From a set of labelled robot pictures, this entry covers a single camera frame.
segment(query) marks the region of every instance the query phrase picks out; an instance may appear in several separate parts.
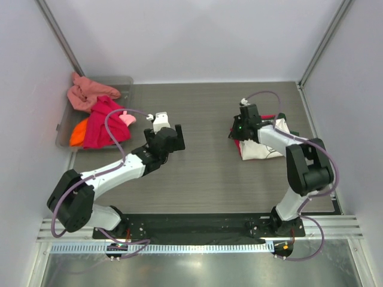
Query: robotic arm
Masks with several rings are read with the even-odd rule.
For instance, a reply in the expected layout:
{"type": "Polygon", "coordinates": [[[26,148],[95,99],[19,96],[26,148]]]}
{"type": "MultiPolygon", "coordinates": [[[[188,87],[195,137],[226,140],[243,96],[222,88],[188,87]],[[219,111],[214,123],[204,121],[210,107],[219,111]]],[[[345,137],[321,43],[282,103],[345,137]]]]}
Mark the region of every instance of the robotic arm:
{"type": "Polygon", "coordinates": [[[307,198],[333,182],[332,167],[329,159],[309,144],[312,142],[325,149],[321,139],[297,140],[278,132],[272,122],[262,122],[255,104],[242,104],[240,111],[241,114],[234,117],[229,138],[252,140],[270,146],[286,158],[290,187],[270,215],[271,229],[277,236],[283,236],[296,226],[300,209],[307,198]]]}
{"type": "Polygon", "coordinates": [[[129,222],[114,206],[100,206],[94,200],[108,190],[135,178],[145,176],[165,164],[170,153],[185,149],[181,125],[170,127],[165,112],[156,114],[153,129],[144,130],[147,143],[125,157],[107,166],[90,172],[77,173],[69,170],[63,174],[47,206],[53,212],[63,194],[81,180],[80,184],[61,204],[57,218],[68,232],[75,232],[83,226],[99,227],[110,231],[114,237],[121,237],[129,222]]]}

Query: gray bin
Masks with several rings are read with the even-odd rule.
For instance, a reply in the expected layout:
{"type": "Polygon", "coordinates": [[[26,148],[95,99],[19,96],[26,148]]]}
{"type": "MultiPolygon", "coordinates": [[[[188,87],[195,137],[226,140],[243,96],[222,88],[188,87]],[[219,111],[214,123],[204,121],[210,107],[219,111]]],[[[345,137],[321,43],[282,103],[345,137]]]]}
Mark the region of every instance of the gray bin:
{"type": "MultiPolygon", "coordinates": [[[[121,97],[115,100],[125,108],[129,107],[132,100],[133,79],[131,77],[91,77],[93,81],[116,88],[121,93],[121,97]]],[[[83,149],[80,146],[69,146],[69,140],[75,126],[85,118],[89,117],[87,112],[76,111],[70,101],[66,104],[61,123],[57,126],[56,145],[59,148],[70,148],[72,151],[83,149]]],[[[105,146],[103,148],[117,148],[115,145],[105,146]]]]}

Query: magenta cloth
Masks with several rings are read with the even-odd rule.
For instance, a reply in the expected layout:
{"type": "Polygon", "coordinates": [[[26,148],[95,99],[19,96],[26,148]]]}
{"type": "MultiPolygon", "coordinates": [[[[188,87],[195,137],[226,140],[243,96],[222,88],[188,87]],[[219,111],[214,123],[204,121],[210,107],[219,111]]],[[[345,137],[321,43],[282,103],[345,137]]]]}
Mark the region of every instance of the magenta cloth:
{"type": "MultiPolygon", "coordinates": [[[[97,103],[92,107],[88,125],[86,127],[84,145],[86,148],[102,148],[113,145],[111,137],[105,128],[105,118],[116,109],[123,109],[107,95],[97,98],[97,103]]],[[[130,131],[126,124],[118,117],[122,112],[116,112],[109,117],[108,127],[118,142],[130,139],[130,131]]]]}

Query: wall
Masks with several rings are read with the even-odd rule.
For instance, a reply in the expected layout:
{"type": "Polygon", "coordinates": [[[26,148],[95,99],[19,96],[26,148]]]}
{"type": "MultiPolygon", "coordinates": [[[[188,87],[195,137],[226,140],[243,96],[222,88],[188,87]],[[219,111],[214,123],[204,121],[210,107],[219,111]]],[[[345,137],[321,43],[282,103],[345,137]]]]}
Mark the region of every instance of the wall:
{"type": "Polygon", "coordinates": [[[379,275],[383,265],[382,26],[381,0],[355,1],[305,87],[318,133],[341,170],[342,207],[357,215],[379,275]]]}
{"type": "Polygon", "coordinates": [[[25,286],[45,203],[68,164],[54,145],[71,67],[34,1],[0,8],[1,286],[25,286]]]}
{"type": "Polygon", "coordinates": [[[299,80],[341,0],[47,0],[88,76],[299,80]]]}

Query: metallic floor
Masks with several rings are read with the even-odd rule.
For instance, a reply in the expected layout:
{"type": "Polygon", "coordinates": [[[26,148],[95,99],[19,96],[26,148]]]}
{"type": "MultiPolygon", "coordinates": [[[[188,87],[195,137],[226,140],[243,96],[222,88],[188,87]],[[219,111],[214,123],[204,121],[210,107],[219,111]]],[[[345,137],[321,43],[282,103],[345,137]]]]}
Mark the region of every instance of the metallic floor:
{"type": "MultiPolygon", "coordinates": [[[[215,83],[135,85],[130,108],[147,113],[166,111],[171,125],[182,124],[185,151],[171,154],[159,170],[126,182],[101,196],[97,203],[126,213],[269,212],[284,196],[288,183],[284,158],[242,161],[227,138],[239,101],[259,90],[272,90],[282,99],[290,130],[311,137],[296,85],[290,83],[215,83]]],[[[253,98],[261,114],[278,106],[271,94],[253,98]]],[[[150,123],[137,115],[124,149],[145,143],[150,123]]],[[[78,172],[97,169],[120,158],[117,149],[78,152],[78,172]]],[[[333,211],[330,197],[310,202],[305,211],[333,211]]]]}
{"type": "MultiPolygon", "coordinates": [[[[319,240],[299,240],[291,257],[312,254],[319,240]]],[[[103,254],[51,254],[43,287],[361,287],[347,240],[327,240],[305,262],[274,259],[270,253],[139,255],[121,262],[103,254]],[[80,275],[67,271],[83,271],[80,275]]]]}

